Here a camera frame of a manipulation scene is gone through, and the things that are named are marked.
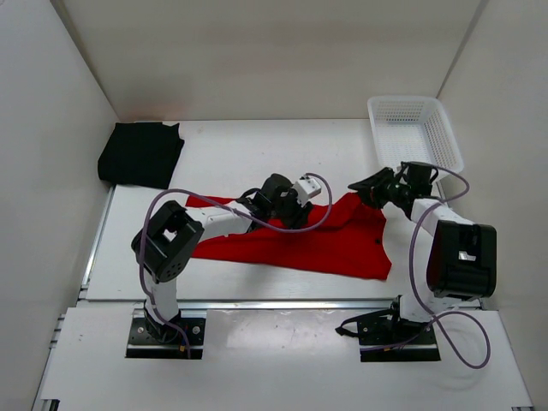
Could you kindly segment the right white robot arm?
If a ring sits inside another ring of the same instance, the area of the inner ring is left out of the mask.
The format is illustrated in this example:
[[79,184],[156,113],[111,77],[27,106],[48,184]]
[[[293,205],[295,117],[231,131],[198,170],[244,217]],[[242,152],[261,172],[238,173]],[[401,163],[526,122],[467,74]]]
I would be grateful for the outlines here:
[[392,204],[414,223],[408,249],[410,293],[397,297],[385,320],[389,339],[402,343],[425,324],[464,301],[493,295],[497,285],[497,231],[453,211],[432,195],[434,182],[450,170],[423,162],[384,167],[348,185],[361,202],[381,210]]

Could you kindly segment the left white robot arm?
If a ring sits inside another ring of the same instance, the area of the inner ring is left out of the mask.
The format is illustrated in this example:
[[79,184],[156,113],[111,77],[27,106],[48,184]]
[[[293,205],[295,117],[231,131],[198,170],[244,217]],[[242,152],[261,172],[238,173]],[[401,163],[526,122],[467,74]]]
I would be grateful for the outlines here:
[[291,182],[273,174],[261,188],[251,188],[225,205],[207,200],[207,207],[185,207],[169,200],[149,211],[131,243],[146,296],[149,334],[159,343],[188,343],[176,301],[176,278],[201,242],[251,233],[272,219],[284,229],[302,229],[313,208],[311,199],[320,193],[320,184],[311,176]]

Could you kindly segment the red t shirt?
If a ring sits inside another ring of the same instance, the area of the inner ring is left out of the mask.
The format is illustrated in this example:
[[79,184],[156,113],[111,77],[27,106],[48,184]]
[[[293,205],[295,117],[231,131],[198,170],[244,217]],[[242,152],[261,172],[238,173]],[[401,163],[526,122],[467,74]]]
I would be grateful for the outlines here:
[[386,218],[357,194],[336,201],[327,220],[306,233],[260,228],[249,234],[201,242],[196,259],[223,260],[384,281],[391,262],[384,250]]

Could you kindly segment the black t shirt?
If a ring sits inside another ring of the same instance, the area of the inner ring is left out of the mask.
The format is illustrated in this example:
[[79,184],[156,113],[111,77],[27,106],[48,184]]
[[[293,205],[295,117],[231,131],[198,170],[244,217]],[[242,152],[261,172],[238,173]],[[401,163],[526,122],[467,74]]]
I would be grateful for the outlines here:
[[118,122],[98,158],[98,178],[115,185],[166,189],[183,147],[177,123]]

